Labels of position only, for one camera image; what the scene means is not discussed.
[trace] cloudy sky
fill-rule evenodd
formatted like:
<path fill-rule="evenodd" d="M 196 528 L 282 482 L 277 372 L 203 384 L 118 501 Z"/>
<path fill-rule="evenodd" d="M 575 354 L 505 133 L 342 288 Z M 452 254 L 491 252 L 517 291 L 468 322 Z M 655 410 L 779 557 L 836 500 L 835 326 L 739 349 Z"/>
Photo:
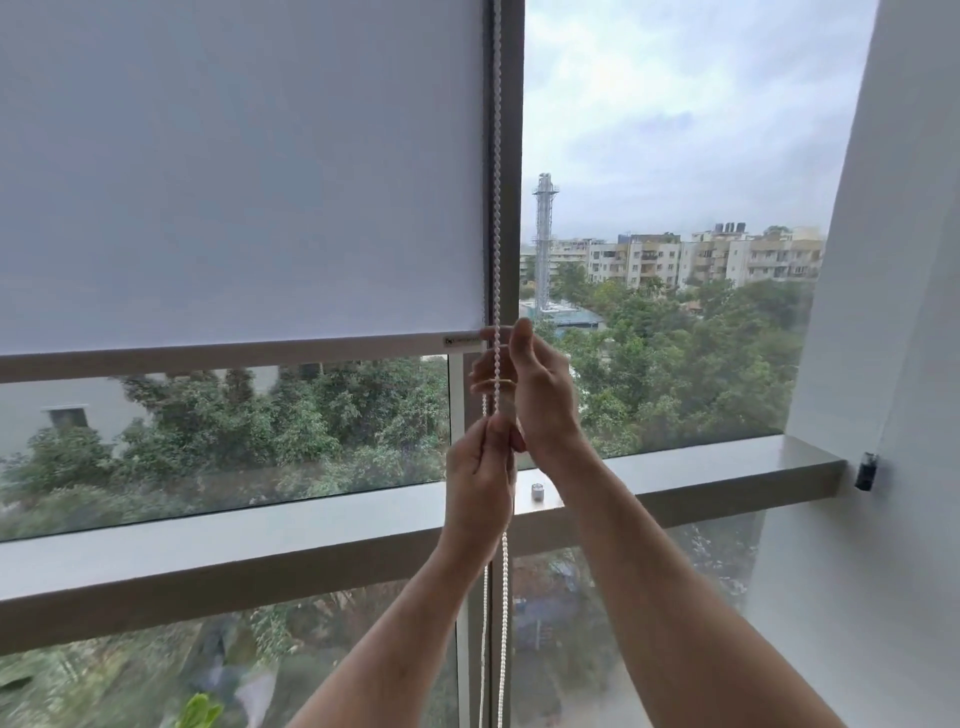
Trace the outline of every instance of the cloudy sky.
<path fill-rule="evenodd" d="M 527 0 L 522 239 L 829 227 L 876 0 Z"/>

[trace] window sill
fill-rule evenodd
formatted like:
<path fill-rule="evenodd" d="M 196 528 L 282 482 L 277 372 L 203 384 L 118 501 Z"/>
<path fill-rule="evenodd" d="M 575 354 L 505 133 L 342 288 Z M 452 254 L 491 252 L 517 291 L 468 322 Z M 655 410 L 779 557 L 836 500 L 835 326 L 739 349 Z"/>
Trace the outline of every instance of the window sill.
<path fill-rule="evenodd" d="M 607 463 L 664 527 L 832 497 L 845 467 L 786 435 Z M 0 655 L 407 578 L 443 518 L 438 482 L 0 544 Z M 540 471 L 510 537 L 513 556 L 576 543 Z"/>

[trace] white roller blind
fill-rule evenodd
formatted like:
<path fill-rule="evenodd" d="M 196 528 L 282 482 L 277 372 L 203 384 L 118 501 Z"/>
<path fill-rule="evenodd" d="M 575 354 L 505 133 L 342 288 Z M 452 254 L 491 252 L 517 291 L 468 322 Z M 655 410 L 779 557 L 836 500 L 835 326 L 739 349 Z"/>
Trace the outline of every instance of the white roller blind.
<path fill-rule="evenodd" d="M 0 354 L 482 324 L 479 0 L 5 0 L 0 47 Z"/>

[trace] forearm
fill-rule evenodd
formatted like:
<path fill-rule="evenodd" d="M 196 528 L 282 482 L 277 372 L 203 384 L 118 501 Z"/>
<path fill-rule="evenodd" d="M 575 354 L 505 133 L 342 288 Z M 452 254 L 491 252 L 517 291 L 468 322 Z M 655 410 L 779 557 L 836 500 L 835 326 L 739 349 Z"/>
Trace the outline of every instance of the forearm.
<path fill-rule="evenodd" d="M 589 448 L 548 471 L 573 513 L 624 662 L 658 728 L 841 726 L 690 566 Z"/>
<path fill-rule="evenodd" d="M 438 547 L 288 728 L 417 726 L 481 567 Z"/>

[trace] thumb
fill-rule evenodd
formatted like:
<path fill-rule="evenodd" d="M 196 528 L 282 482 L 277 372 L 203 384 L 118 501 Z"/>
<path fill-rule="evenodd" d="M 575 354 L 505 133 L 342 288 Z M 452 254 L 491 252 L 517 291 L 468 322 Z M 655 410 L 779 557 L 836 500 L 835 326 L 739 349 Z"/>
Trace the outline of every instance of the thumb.
<path fill-rule="evenodd" d="M 510 433 L 513 428 L 510 418 L 502 412 L 497 412 L 487 421 L 487 436 L 483 441 L 478 475 L 495 479 L 507 474 L 507 464 L 513 454 L 510 447 Z"/>
<path fill-rule="evenodd" d="M 510 358 L 518 375 L 531 374 L 540 367 L 534 354 L 534 325 L 530 319 L 517 319 L 510 336 Z"/>

